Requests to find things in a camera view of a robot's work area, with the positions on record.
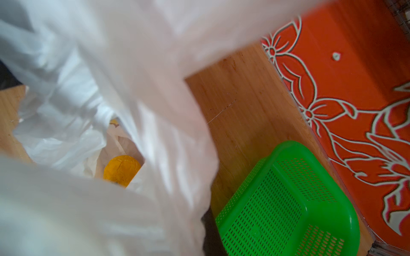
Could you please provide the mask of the white printed plastic bag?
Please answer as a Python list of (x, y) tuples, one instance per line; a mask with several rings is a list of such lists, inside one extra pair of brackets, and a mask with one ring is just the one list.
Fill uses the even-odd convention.
[[(219, 159), (188, 76), (319, 1), (2, 1), (27, 86), (1, 157), (3, 256), (201, 256)], [(103, 179), (127, 155), (127, 187)]]

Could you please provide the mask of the orange yellow pear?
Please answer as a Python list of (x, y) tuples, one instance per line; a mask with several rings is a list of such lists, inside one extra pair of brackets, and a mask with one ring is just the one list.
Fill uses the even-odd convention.
[(127, 187), (141, 167), (141, 164), (131, 156), (117, 156), (105, 166), (103, 179)]

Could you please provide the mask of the green plastic basket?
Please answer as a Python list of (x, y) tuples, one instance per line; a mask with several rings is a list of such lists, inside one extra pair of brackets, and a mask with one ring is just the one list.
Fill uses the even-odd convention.
[(256, 164), (216, 224), (230, 256), (355, 256), (360, 245), (352, 203), (295, 141)]

